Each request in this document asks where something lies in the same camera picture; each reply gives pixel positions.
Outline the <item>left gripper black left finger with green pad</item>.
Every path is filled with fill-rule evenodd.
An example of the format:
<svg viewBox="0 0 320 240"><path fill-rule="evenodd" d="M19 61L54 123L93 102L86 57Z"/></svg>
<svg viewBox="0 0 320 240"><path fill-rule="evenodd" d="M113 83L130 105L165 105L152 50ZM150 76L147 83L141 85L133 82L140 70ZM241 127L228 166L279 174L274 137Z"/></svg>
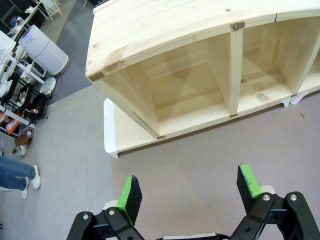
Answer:
<svg viewBox="0 0 320 240"><path fill-rule="evenodd" d="M96 215L82 211L75 216L66 240L145 240L135 228L142 199L138 178L129 176L116 203Z"/></svg>

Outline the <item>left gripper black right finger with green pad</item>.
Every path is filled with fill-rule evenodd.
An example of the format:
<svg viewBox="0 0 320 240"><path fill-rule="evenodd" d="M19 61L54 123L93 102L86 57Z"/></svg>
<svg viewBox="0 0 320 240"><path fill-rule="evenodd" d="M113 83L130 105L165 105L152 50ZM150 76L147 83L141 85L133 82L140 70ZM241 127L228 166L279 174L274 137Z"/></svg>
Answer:
<svg viewBox="0 0 320 240"><path fill-rule="evenodd" d="M276 225L283 240L320 240L320 230L304 195L280 197L271 186L260 186L247 164L237 169L236 185L246 212L228 240L258 240L266 225Z"/></svg>

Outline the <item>wooden riser board, white legs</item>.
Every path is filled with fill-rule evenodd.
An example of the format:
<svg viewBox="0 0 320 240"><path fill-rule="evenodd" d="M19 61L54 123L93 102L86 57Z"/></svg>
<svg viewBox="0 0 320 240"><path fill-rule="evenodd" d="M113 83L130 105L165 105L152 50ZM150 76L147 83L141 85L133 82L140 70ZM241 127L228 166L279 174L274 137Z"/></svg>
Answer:
<svg viewBox="0 0 320 240"><path fill-rule="evenodd" d="M185 136L214 125L214 123L205 123L177 133L165 133L159 137L153 137L111 100L106 98L103 102L104 150L114 159L117 159L122 152Z"/></svg>
<svg viewBox="0 0 320 240"><path fill-rule="evenodd" d="M320 72L308 74L300 89L298 90L297 95L292 96L289 100L289 103L292 105L296 105L306 95L318 90L320 90Z"/></svg>

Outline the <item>person in blue jeans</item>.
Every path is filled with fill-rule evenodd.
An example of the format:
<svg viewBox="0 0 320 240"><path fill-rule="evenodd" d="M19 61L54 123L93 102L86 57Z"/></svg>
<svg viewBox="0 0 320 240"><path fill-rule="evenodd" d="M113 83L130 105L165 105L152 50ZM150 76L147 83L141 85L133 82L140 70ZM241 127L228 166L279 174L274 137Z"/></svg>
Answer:
<svg viewBox="0 0 320 240"><path fill-rule="evenodd" d="M34 189L41 187L41 177L36 165L0 155L0 187L19 190L23 199L28 198L29 183Z"/></svg>

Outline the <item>person in brown trousers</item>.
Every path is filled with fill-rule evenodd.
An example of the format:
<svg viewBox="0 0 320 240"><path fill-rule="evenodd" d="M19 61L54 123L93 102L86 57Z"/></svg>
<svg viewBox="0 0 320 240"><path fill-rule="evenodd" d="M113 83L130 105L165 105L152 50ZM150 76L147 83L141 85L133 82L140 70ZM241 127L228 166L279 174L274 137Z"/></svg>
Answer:
<svg viewBox="0 0 320 240"><path fill-rule="evenodd" d="M27 146L31 144L34 136L34 130L32 128L27 129L25 132L21 133L14 140L14 148L12 150L12 154L17 155L19 157L24 157L27 152Z"/></svg>

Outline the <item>black wheeled cart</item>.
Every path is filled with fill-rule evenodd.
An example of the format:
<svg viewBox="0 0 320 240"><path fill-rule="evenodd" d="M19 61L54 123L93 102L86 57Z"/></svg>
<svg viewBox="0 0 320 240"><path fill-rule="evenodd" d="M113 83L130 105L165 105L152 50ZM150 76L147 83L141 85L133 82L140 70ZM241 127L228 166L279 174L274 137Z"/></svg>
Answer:
<svg viewBox="0 0 320 240"><path fill-rule="evenodd" d="M0 87L8 87L0 93L0 112L22 124L34 127L46 119L51 94L41 93L36 87L14 73Z"/></svg>

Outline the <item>pine wood four-compartment shelf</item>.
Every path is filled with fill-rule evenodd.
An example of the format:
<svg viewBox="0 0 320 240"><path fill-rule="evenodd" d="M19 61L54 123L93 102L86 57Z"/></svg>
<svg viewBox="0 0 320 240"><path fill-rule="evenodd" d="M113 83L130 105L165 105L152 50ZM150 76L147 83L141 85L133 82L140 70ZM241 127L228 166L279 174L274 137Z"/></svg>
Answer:
<svg viewBox="0 0 320 240"><path fill-rule="evenodd" d="M152 138L320 89L320 0L110 0L85 75Z"/></svg>

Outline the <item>white cylindrical air purifier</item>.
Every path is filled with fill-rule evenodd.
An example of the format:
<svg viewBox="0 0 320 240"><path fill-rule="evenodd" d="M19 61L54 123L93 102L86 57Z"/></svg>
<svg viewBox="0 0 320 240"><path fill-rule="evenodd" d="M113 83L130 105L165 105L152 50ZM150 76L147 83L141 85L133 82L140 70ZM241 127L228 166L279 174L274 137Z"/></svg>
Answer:
<svg viewBox="0 0 320 240"><path fill-rule="evenodd" d="M69 66L69 56L36 25L27 29L18 44L53 76L62 74Z"/></svg>

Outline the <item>white wooden chair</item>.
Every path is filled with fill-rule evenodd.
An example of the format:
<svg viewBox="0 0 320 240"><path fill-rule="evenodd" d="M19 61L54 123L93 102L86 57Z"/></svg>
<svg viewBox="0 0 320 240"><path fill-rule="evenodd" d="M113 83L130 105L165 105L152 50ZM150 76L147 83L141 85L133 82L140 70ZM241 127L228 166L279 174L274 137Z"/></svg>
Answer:
<svg viewBox="0 0 320 240"><path fill-rule="evenodd" d="M63 15L63 13L59 7L58 1L56 1L56 0L41 0L41 3L43 4L44 9L45 9L46 13L48 14L49 19L51 21L54 21L54 15L56 15L56 14L59 14L60 16Z"/></svg>

